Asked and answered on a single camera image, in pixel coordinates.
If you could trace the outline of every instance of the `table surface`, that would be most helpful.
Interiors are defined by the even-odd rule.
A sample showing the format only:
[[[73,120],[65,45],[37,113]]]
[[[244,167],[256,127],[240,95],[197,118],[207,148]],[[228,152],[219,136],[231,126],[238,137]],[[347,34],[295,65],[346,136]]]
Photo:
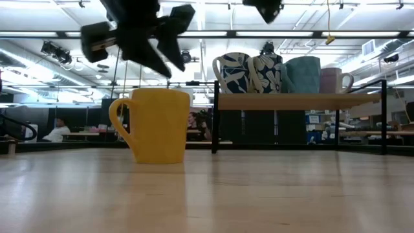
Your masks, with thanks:
[[[414,158],[335,151],[128,149],[0,159],[0,232],[412,232]]]

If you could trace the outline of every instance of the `blue floral mug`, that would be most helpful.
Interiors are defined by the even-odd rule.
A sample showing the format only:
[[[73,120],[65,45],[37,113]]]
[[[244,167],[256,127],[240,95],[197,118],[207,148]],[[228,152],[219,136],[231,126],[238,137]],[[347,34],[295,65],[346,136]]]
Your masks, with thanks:
[[[213,60],[213,71],[224,93],[252,92],[252,82],[247,65],[249,55],[242,52],[231,52]],[[217,67],[220,62],[221,72]]]
[[[252,83],[258,93],[280,93],[282,84],[282,57],[277,54],[262,54],[248,59]]]

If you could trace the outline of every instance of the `spotlight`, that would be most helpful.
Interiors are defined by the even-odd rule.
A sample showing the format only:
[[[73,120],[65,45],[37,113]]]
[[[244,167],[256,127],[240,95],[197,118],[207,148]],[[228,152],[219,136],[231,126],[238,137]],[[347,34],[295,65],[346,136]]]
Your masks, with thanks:
[[[272,55],[274,54],[273,42],[266,42],[263,49],[260,51],[260,55]]]
[[[61,48],[56,49],[55,53],[52,56],[54,59],[57,59],[59,63],[68,65],[72,63],[72,56],[69,51],[64,51]]]
[[[181,52],[181,58],[184,63],[190,63],[191,62],[191,55],[188,50],[184,50]]]
[[[56,51],[57,47],[52,45],[51,42],[43,42],[43,46],[41,47],[40,52],[42,52],[44,55],[53,55]]]
[[[255,6],[267,24],[273,22],[281,10],[281,0],[243,0],[246,6]]]
[[[384,62],[390,63],[390,62],[396,62],[400,59],[400,56],[398,54],[394,54],[392,56],[389,56],[388,58],[384,58]]]
[[[58,60],[59,63],[64,65],[72,63],[70,52],[54,46],[51,42],[44,42],[40,52],[44,55],[52,56],[54,59]]]

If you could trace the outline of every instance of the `cable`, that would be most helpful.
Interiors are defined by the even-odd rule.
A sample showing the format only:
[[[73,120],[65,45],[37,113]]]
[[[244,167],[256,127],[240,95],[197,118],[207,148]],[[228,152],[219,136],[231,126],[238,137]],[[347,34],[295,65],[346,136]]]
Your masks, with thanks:
[[[325,44],[328,45],[335,40],[335,37],[331,36],[331,8],[329,7],[329,0],[327,0],[328,5],[328,39]]]
[[[328,36],[331,36],[331,9],[329,8],[329,0],[327,0],[328,5]]]

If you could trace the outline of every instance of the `black metal shelf frame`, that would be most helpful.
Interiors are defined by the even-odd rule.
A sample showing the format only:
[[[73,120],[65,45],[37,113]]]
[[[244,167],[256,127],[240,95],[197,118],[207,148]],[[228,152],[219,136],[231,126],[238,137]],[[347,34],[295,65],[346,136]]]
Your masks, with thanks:
[[[387,153],[387,81],[386,80],[377,80],[375,82],[363,85],[355,90],[349,91],[353,93],[366,87],[374,86],[378,83],[381,83],[381,146],[380,154],[385,155]],[[261,148],[266,148],[266,150],[347,150],[350,151],[351,148],[347,146],[340,146],[339,144],[339,119],[340,119],[340,110],[336,110],[335,118],[335,140],[333,145],[260,145],[260,144],[247,144],[247,145],[220,145],[219,144],[219,124],[220,124],[220,110],[219,106],[219,94],[220,94],[220,85],[218,81],[214,81],[214,105],[213,105],[213,129],[212,129],[212,153],[217,153],[217,150],[260,150]]]

